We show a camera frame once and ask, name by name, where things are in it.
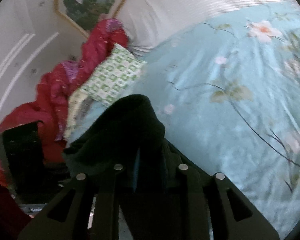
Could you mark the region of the black pants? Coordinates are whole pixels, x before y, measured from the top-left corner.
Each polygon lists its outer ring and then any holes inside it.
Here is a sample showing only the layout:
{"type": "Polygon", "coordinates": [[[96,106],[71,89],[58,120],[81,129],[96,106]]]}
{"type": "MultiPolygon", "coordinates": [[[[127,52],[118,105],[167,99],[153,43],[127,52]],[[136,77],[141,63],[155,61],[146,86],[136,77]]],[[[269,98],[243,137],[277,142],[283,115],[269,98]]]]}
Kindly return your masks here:
{"type": "Polygon", "coordinates": [[[149,98],[130,95],[110,106],[64,152],[73,175],[104,183],[121,165],[115,186],[134,239],[209,239],[199,173],[165,139],[149,98]]]}

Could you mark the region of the red floral blanket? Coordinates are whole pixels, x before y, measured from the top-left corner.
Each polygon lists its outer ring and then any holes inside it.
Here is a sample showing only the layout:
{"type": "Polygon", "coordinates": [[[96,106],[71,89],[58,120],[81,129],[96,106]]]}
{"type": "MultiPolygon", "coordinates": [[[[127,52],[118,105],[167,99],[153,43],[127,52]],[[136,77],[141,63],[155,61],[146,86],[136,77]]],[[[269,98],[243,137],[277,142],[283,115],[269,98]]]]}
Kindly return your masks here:
{"type": "MultiPolygon", "coordinates": [[[[68,118],[70,95],[91,76],[94,69],[111,53],[114,44],[127,47],[128,37],[122,23],[114,18],[102,20],[82,44],[80,61],[63,61],[41,77],[34,102],[15,108],[0,123],[0,134],[10,128],[38,121],[46,163],[63,162],[66,142],[63,133],[68,118]]],[[[0,160],[0,185],[7,187],[10,179],[0,160]]]]}

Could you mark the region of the yellow patterned pillow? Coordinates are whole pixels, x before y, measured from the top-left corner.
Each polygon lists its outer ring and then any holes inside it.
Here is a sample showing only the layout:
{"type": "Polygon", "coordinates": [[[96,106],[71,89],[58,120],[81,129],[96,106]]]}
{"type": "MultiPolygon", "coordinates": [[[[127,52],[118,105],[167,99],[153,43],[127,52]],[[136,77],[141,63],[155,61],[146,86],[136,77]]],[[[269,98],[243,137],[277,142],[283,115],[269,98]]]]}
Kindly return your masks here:
{"type": "Polygon", "coordinates": [[[63,133],[63,138],[68,140],[71,133],[79,126],[89,111],[93,99],[80,89],[75,90],[68,101],[68,118],[63,133]]]}

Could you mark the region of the light blue floral quilt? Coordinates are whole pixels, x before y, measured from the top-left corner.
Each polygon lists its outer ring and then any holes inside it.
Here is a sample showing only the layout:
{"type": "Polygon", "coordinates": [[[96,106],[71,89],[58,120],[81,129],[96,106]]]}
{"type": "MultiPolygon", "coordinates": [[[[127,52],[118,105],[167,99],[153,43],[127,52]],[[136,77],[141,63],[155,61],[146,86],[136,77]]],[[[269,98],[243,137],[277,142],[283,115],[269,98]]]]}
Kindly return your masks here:
{"type": "Polygon", "coordinates": [[[227,12],[132,53],[146,64],[123,95],[147,96],[168,141],[286,238],[300,220],[298,3],[227,12]]]}

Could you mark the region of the green white checkered pillow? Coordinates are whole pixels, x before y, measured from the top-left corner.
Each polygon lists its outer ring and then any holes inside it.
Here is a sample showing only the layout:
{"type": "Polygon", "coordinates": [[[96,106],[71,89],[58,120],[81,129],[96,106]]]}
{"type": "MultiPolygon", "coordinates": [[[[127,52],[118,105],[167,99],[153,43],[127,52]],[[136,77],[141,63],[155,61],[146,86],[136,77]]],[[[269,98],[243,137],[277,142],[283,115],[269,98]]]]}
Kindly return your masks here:
{"type": "Polygon", "coordinates": [[[116,43],[110,56],[94,69],[79,91],[108,107],[140,77],[145,65],[145,61],[116,43]]]}

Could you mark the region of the white striped bed sheet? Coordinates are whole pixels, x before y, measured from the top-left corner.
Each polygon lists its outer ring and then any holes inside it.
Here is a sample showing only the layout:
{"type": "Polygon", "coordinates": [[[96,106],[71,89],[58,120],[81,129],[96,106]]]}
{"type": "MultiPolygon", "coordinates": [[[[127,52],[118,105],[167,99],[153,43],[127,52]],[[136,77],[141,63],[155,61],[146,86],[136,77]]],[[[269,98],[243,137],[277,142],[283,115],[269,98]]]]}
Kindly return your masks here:
{"type": "Polygon", "coordinates": [[[293,0],[115,0],[108,14],[119,20],[136,55],[175,33],[217,15],[270,2],[293,0]]]}

